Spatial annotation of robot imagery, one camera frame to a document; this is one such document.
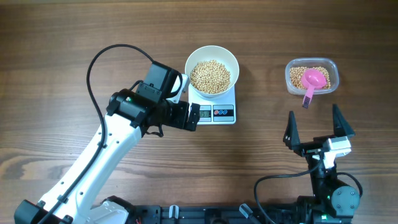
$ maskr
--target wooden table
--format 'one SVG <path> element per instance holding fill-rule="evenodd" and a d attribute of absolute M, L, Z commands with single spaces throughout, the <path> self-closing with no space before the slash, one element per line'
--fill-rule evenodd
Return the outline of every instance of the wooden table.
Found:
<path fill-rule="evenodd" d="M 102 48 L 125 43 L 181 72 L 201 46 L 230 50 L 241 67 L 238 121 L 145 136 L 96 203 L 110 195 L 136 205 L 254 203 L 260 176 L 307 168 L 282 142 L 289 111 L 309 141 L 332 133 L 331 105 L 338 103 L 357 134 L 352 153 L 337 160 L 338 170 L 364 187 L 354 223 L 396 223 L 397 8 L 396 1 L 343 0 L 0 6 L 0 222 L 13 222 L 23 199 L 38 201 L 88 144 L 99 126 L 86 89 L 88 65 Z M 308 110 L 284 78 L 287 63 L 300 57 L 330 58 L 340 72 L 338 89 L 315 97 Z M 149 65 L 131 49 L 101 56 L 91 82 L 103 111 L 112 93 L 144 78 Z M 311 193 L 309 176 L 259 188 L 263 202 Z"/>

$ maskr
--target scoop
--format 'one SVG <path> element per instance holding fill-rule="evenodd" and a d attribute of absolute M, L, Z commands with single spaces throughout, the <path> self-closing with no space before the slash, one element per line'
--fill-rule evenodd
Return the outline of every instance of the scoop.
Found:
<path fill-rule="evenodd" d="M 307 89 L 307 92 L 305 92 L 305 96 L 303 99 L 303 107 L 308 109 L 308 106 L 312 100 L 313 91 L 319 90 L 324 87 L 326 85 L 326 78 L 322 74 L 322 72 L 310 68 L 304 72 L 303 77 L 301 78 L 301 82 L 303 83 L 303 86 Z"/>

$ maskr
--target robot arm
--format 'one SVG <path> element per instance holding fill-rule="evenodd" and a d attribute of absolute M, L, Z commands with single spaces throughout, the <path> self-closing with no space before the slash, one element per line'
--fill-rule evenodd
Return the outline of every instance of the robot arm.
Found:
<path fill-rule="evenodd" d="M 18 207 L 14 218 L 16 223 L 37 223 L 56 204 L 46 223 L 85 223 L 90 220 L 90 209 L 106 180 L 119 161 L 146 134 L 150 126 L 167 125 L 189 131 L 196 130 L 200 105 L 180 101 L 182 92 L 189 84 L 189 77 L 178 71 L 152 62 L 143 82 L 137 83 L 136 92 L 123 89 L 114 93 L 104 116 L 105 133 L 100 126 L 93 139 L 62 179 L 43 197 L 37 205 L 28 201 Z M 62 195 L 82 173 L 97 151 L 102 135 L 103 148 L 83 178 L 68 194 Z"/>

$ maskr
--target white scale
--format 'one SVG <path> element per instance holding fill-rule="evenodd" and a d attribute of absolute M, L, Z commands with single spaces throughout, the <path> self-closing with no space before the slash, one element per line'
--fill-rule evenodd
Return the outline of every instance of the white scale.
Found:
<path fill-rule="evenodd" d="M 235 86 L 214 98 L 199 95 L 191 85 L 188 90 L 189 104 L 200 105 L 198 124 L 234 124 L 236 122 Z"/>

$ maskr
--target clear plastic container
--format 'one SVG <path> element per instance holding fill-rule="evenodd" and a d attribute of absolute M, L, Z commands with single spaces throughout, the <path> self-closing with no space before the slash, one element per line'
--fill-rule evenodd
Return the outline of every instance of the clear plastic container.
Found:
<path fill-rule="evenodd" d="M 338 77 L 338 71 L 336 64 L 327 58 L 297 58 L 292 60 L 286 65 L 285 69 L 285 78 L 287 91 L 291 94 L 295 95 L 305 95 L 306 90 L 301 90 L 293 86 L 292 81 L 290 79 L 290 68 L 294 67 L 323 67 L 328 70 L 329 78 L 330 78 L 330 89 L 327 90 L 314 90 L 314 95 L 331 93 L 335 91 L 340 83 L 340 79 Z"/>

